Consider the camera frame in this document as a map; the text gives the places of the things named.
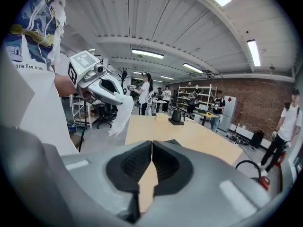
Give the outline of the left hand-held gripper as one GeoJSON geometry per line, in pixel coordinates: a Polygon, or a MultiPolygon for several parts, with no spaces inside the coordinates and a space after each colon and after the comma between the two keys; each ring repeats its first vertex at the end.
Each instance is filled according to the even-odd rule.
{"type": "Polygon", "coordinates": [[[120,82],[103,67],[101,61],[88,51],[82,51],[70,57],[68,76],[83,96],[88,90],[96,99],[110,104],[123,103],[123,89],[120,82]]]}

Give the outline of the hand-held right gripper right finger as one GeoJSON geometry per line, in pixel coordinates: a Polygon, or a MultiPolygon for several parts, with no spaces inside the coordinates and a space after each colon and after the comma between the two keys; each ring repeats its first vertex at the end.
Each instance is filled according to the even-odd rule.
{"type": "Polygon", "coordinates": [[[154,141],[158,184],[144,227],[259,227],[270,197],[259,183],[223,160],[154,141]]]}

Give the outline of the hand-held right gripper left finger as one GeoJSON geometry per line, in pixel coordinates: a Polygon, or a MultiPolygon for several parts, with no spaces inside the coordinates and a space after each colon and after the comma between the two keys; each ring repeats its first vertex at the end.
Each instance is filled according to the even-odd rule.
{"type": "Polygon", "coordinates": [[[141,216],[139,181],[151,162],[152,142],[139,141],[62,158],[77,185],[99,206],[130,223],[141,216]]]}

